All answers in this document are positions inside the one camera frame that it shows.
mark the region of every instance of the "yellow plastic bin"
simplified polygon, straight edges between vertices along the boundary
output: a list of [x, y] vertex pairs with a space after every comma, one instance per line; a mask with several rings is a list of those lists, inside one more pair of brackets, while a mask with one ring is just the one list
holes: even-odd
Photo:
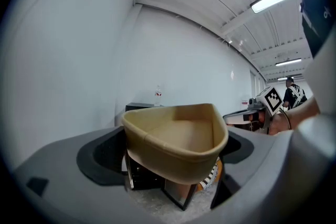
[[179, 184], [197, 184], [214, 167], [228, 140], [213, 104], [148, 108], [126, 112], [122, 123], [129, 156]]

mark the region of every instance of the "black shirt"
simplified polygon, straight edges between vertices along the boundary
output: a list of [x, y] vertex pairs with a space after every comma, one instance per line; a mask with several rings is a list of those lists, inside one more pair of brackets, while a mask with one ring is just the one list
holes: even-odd
[[303, 14], [303, 31], [314, 58], [334, 23], [332, 5], [330, 0], [302, 0], [300, 11]]
[[[294, 89], [296, 90], [296, 92], [300, 95], [300, 96], [302, 96], [302, 94], [304, 95], [303, 97], [302, 97], [302, 99], [301, 99], [301, 101], [298, 103], [298, 105], [297, 106], [299, 106], [299, 105], [302, 105], [304, 102], [306, 102], [306, 100], [307, 100], [307, 97], [305, 96], [305, 91], [304, 90], [302, 90], [302, 93], [301, 93], [301, 89], [300, 89], [300, 86], [298, 86], [298, 85], [296, 85], [296, 84], [292, 84], [291, 85], [292, 87], [294, 87]], [[287, 88], [287, 90], [286, 90], [286, 92], [285, 92], [285, 97], [284, 97], [284, 99], [283, 99], [283, 101], [284, 102], [289, 102], [289, 107], [288, 107], [288, 109], [292, 109], [293, 108], [293, 106], [294, 106], [294, 103], [295, 103], [295, 101], [297, 100], [297, 96], [296, 96], [296, 94], [295, 93], [293, 93], [293, 91], [291, 90], [291, 89], [289, 89], [289, 88]]]

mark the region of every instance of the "ceiling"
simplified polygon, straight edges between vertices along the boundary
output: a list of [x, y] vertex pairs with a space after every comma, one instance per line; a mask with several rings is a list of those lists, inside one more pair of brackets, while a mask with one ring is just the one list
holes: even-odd
[[[301, 74], [312, 60], [299, 12], [301, 0], [286, 0], [254, 14], [256, 0], [136, 0], [184, 16], [222, 37], [268, 81]], [[302, 62], [276, 67], [288, 59]]]

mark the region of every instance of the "black and white checkered strip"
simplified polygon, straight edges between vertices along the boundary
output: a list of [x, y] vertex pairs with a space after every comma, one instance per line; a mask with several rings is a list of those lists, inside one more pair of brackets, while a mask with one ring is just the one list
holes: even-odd
[[212, 168], [210, 174], [206, 177], [206, 179], [204, 179], [203, 181], [200, 182], [200, 184], [202, 185], [203, 189], [207, 189], [215, 181], [215, 179], [216, 179], [216, 177], [218, 175], [218, 166], [217, 166], [218, 160], [219, 160], [219, 158], [217, 159], [214, 168]]

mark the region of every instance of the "concrete floor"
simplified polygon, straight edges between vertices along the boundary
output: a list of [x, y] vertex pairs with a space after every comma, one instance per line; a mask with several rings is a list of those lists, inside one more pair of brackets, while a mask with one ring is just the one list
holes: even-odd
[[196, 193], [188, 208], [182, 211], [160, 189], [131, 190], [128, 194], [149, 214], [169, 224], [181, 224], [210, 212], [210, 204], [215, 196], [217, 183]]

